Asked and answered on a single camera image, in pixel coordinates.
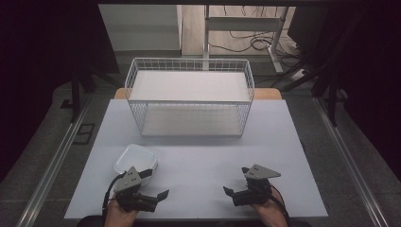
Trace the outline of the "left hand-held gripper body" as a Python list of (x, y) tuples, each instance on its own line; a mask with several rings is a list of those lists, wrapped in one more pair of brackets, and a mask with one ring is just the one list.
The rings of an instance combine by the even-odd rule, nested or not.
[(142, 180), (134, 166), (117, 181), (114, 189), (115, 199), (126, 212), (133, 210), (154, 212), (158, 201), (154, 197), (145, 196), (139, 192)]

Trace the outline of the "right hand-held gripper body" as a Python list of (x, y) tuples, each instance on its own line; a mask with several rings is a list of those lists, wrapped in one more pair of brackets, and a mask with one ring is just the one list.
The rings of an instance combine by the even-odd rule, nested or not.
[(272, 194), (270, 178), (281, 176), (279, 172), (261, 165), (253, 165), (248, 168), (250, 170), (244, 174), (247, 189), (234, 193), (233, 203), (235, 206), (265, 203)]

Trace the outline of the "white plastic container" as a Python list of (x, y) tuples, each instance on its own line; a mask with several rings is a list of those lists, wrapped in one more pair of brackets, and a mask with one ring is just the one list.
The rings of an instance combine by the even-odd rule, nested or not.
[(132, 166), (138, 172), (147, 169), (155, 171), (158, 166), (158, 155), (149, 148), (135, 144), (128, 145), (117, 156), (113, 164), (113, 170), (118, 174), (122, 174)]

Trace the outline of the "person's right hand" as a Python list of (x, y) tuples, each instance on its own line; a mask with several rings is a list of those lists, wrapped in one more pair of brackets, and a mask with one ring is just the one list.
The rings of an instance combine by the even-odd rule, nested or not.
[(266, 227), (288, 227), (286, 218), (276, 202), (268, 200), (264, 204), (253, 204), (252, 208)]

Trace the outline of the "person's left hand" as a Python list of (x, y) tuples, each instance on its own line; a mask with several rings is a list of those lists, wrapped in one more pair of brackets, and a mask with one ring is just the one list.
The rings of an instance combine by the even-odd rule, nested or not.
[(126, 212), (116, 200), (109, 202), (104, 227), (132, 227), (138, 211)]

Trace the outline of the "white table mat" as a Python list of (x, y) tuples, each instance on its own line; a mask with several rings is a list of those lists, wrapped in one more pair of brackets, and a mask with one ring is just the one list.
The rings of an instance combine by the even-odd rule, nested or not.
[(158, 166), (145, 195), (166, 191), (168, 197), (141, 220), (253, 219), (249, 206), (234, 206), (225, 188), (245, 186), (242, 167), (261, 165), (279, 172), (272, 184), (294, 218), (324, 217), (327, 212), (310, 170), (288, 105), (283, 100), (256, 100), (239, 138), (152, 138), (138, 132), (129, 105), (110, 101), (82, 172), (67, 218), (98, 215), (116, 173), (115, 160), (129, 144), (150, 148)]

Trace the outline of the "black tripod stand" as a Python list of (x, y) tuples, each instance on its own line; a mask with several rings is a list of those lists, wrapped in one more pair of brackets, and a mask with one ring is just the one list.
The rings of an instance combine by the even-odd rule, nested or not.
[(336, 72), (336, 66), (340, 59), (340, 55), (343, 53), (345, 46), (349, 42), (354, 30), (357, 28), (362, 15), (363, 10), (355, 10), (349, 20), (349, 23), (344, 27), (341, 32), (338, 42), (334, 45), (331, 54), (328, 56), (327, 61), (317, 69), (307, 73), (300, 79), (291, 82), (289, 85), (280, 88), (281, 92), (287, 92), (299, 85), (309, 81), (313, 78), (318, 78), (314, 86), (311, 89), (313, 96), (321, 96), (324, 91), (328, 91), (328, 107), (326, 116), (333, 127), (337, 126), (336, 122), (336, 103), (337, 103), (337, 91), (338, 91), (338, 74)]

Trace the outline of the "white cabinet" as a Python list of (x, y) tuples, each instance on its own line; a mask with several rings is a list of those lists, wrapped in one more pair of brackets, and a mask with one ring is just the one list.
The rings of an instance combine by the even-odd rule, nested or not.
[(114, 51), (182, 49), (181, 5), (98, 5)]

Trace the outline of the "aluminium rail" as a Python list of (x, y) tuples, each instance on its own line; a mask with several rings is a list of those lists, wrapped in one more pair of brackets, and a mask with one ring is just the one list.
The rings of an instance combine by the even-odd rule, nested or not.
[(356, 188), (359, 197), (365, 209), (375, 227), (390, 227), (389, 222), (386, 220), (384, 213), (378, 204), (378, 201), (370, 189), (369, 185), (364, 180), (357, 164), (352, 157), (348, 147), (346, 146), (339, 130), (331, 123), (327, 116), (327, 109), (324, 105), (324, 101), (313, 97), (312, 98), (315, 106), (318, 109), (319, 115), (331, 137), (333, 143), (343, 161), (343, 164)]
[(83, 118), (85, 117), (93, 95), (84, 95), (80, 105), (80, 113), (76, 120), (69, 125), (69, 128), (63, 136), (58, 149), (52, 156), (42, 178), (39, 180), (33, 194), (28, 201), (26, 208), (20, 216), (15, 227), (33, 227), (37, 216), (44, 205), (45, 199), (61, 169), (63, 161), (71, 148), (74, 138), (78, 133)]

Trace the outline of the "white metal desk frame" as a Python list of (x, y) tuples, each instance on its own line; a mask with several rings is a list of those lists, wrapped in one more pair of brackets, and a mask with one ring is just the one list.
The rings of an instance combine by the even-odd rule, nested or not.
[(202, 56), (209, 58), (209, 32), (210, 31), (263, 31), (273, 32), (272, 42), (268, 47), (270, 59), (277, 74), (284, 70), (277, 55), (277, 46), (287, 19), (289, 7), (283, 7), (281, 15), (275, 18), (250, 17), (211, 17), (210, 6), (204, 6), (204, 42)]

